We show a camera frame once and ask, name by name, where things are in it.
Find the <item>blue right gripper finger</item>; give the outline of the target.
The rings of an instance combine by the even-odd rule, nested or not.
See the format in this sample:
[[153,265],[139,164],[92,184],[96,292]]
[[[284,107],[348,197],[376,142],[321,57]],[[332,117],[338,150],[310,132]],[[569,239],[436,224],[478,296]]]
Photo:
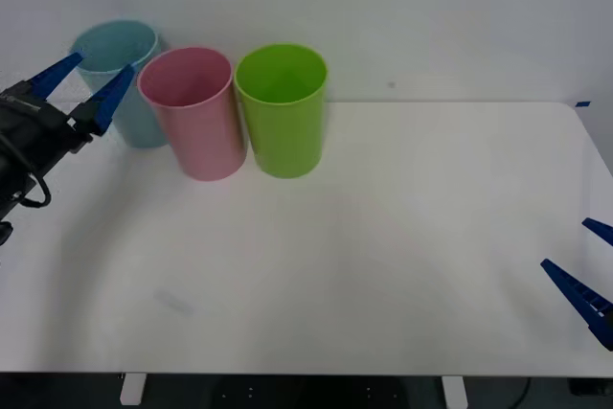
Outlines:
[[549,259],[543,260],[540,265],[587,324],[592,334],[611,351],[612,303]]
[[594,233],[595,235],[603,239],[605,242],[607,242],[610,246],[613,245],[613,227],[612,226],[602,223],[600,221],[597,221],[593,218],[589,218],[589,217],[586,218],[581,224],[585,228],[590,230],[592,233]]

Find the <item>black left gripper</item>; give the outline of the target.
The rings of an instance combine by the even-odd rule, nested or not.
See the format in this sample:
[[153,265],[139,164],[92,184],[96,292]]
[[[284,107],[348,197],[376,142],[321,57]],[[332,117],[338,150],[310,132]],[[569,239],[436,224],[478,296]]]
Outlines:
[[69,115],[46,100],[83,61],[75,52],[26,81],[1,92],[1,133],[41,175],[66,154],[78,153],[93,136],[103,136],[131,85],[135,71],[127,64]]

